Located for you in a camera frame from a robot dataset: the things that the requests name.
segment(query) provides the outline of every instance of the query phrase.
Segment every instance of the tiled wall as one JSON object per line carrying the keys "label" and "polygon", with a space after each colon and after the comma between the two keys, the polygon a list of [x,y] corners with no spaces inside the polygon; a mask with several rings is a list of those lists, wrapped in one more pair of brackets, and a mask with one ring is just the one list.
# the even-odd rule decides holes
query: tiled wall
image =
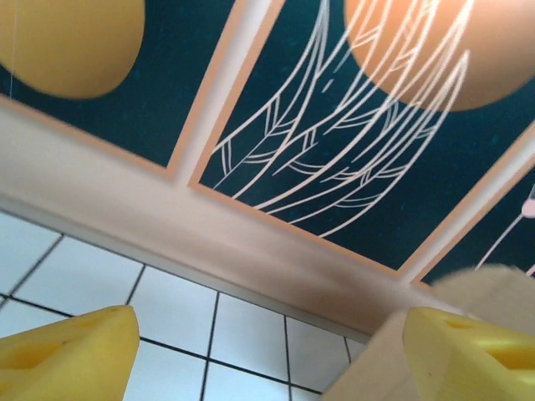
{"label": "tiled wall", "polygon": [[126,401],[318,399],[362,344],[0,214],[0,337],[117,304],[141,343]]}

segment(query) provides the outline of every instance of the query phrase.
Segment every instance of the yellow foam block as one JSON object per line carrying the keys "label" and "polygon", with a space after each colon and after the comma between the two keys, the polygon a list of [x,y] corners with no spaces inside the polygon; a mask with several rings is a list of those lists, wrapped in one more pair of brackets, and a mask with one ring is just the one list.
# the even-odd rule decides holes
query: yellow foam block
{"label": "yellow foam block", "polygon": [[416,307],[403,342],[422,401],[535,400],[535,338],[523,332]]}
{"label": "yellow foam block", "polygon": [[120,401],[139,346],[132,307],[0,339],[0,401]]}

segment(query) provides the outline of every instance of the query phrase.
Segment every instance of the wall mural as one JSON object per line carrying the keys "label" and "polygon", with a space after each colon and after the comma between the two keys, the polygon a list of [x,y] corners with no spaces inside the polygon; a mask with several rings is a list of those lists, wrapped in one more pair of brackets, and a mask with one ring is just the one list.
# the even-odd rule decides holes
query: wall mural
{"label": "wall mural", "polygon": [[191,186],[399,274],[535,117],[535,13],[495,3],[274,2]]}
{"label": "wall mural", "polygon": [[238,17],[229,15],[244,7],[233,3],[4,0],[0,94],[173,170]]}
{"label": "wall mural", "polygon": [[430,270],[422,281],[431,284],[449,273],[484,263],[516,266],[535,276],[535,169],[525,175]]}

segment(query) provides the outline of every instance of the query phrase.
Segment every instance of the white line drawing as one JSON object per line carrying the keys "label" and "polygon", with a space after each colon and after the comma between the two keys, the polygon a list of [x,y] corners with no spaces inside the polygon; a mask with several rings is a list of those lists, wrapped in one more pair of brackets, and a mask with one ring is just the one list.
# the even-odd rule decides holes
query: white line drawing
{"label": "white line drawing", "polygon": [[[502,241],[507,237],[507,235],[512,231],[513,228],[522,220],[522,219],[533,219],[535,218],[535,185],[533,186],[529,196],[522,204],[521,213],[512,221],[512,223],[503,231],[503,233],[497,238],[497,240],[492,244],[489,250],[481,258],[479,263],[477,263],[475,270],[479,270],[482,265],[487,261],[488,257],[494,252],[494,250],[502,243]],[[531,276],[535,272],[535,265],[530,267],[526,272],[527,276]]]}
{"label": "white line drawing", "polygon": [[533,266],[531,266],[527,272],[526,272],[526,276],[528,277],[533,277],[533,275],[535,274],[535,264]]}
{"label": "white line drawing", "polygon": [[[212,151],[212,157],[217,155],[222,163],[222,176],[213,190],[243,167],[251,169],[253,165],[254,176],[232,194],[233,199],[239,200],[254,190],[261,180],[279,180],[282,174],[294,174],[294,185],[253,207],[276,215],[307,206],[307,212],[288,221],[290,224],[337,208],[352,209],[350,218],[326,227],[318,233],[321,237],[356,221],[389,193],[433,139],[459,94],[470,53],[459,53],[458,47],[474,4],[474,0],[464,2],[434,53],[415,72],[415,62],[440,0],[412,0],[398,33],[388,49],[382,50],[382,61],[366,76],[363,71],[375,53],[393,1],[368,0],[368,8],[364,7],[366,2],[360,2],[344,33],[329,41],[335,43],[332,48],[327,48],[329,0],[319,2],[308,42],[286,81]],[[375,13],[381,16],[376,25],[370,22]],[[347,46],[349,32],[355,29],[355,39]],[[359,46],[369,47],[359,72],[350,83],[337,80],[341,69],[348,63],[355,64],[351,52]],[[385,69],[385,63],[393,56],[395,61]],[[390,94],[381,95],[380,104],[374,103],[381,83],[393,73],[399,75],[396,85]],[[418,91],[413,99],[401,104],[397,98],[416,85]],[[305,119],[311,103],[327,94],[338,103],[323,115]],[[258,136],[259,141],[245,156],[233,159],[232,147],[252,129],[258,133],[260,126],[263,135]],[[314,151],[340,138],[345,142],[335,155],[326,160],[313,157]]]}

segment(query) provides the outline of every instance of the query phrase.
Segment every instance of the dark teal panel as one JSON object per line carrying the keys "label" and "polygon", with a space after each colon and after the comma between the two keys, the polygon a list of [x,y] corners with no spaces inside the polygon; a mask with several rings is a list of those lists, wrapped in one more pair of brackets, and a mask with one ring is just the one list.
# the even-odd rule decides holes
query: dark teal panel
{"label": "dark teal panel", "polygon": [[[424,112],[395,102],[389,107],[390,116],[381,115],[355,147],[321,172],[321,166],[334,160],[362,132],[363,125],[358,126],[358,122],[365,122],[367,113],[373,114],[387,99],[380,90],[366,98],[375,88],[369,84],[349,102],[355,105],[363,101],[357,115],[339,117],[338,125],[322,122],[329,114],[338,113],[345,91],[359,74],[351,55],[344,58],[349,46],[343,41],[339,56],[325,71],[314,75],[314,87],[310,83],[311,74],[319,72],[314,60],[323,51],[321,43],[325,42],[324,54],[329,54],[344,31],[343,2],[331,0],[329,5],[327,38],[316,35],[306,53],[320,1],[285,3],[219,139],[219,144],[226,145],[213,153],[201,184],[397,270],[535,118],[535,80],[494,104],[449,113],[408,172],[368,208],[367,201],[385,193],[390,182],[386,173],[380,176],[372,169],[370,174],[377,179],[368,180],[363,175],[339,188],[335,183],[344,182],[355,171],[364,171],[371,160],[382,155],[394,134],[379,135],[392,115],[413,115],[408,126],[415,126]],[[303,67],[294,70],[302,55]],[[281,89],[293,71],[294,78]],[[367,85],[366,78],[363,76],[358,86]],[[278,100],[255,117],[280,89]],[[307,107],[301,109],[305,102]],[[438,124],[439,118],[434,115],[428,125]],[[296,119],[298,124],[290,136],[295,141],[265,168],[266,160],[285,146],[283,139]],[[401,135],[409,132],[403,121],[394,127]],[[424,141],[425,134],[414,138],[392,168],[408,163]],[[262,169],[264,173],[257,176]],[[298,186],[318,171],[318,178],[303,188]],[[359,218],[340,228],[361,212]]]}
{"label": "dark teal panel", "polygon": [[[13,99],[166,166],[234,0],[145,0],[145,34],[123,83],[97,99],[41,94],[17,79]],[[9,76],[0,70],[0,92]]]}
{"label": "dark teal panel", "polygon": [[[535,189],[535,170],[516,184],[469,232],[449,251],[423,279],[431,284],[448,273],[485,263],[501,263],[527,271],[535,266],[535,219],[521,215],[522,205]],[[512,229],[501,241],[507,228]]]}

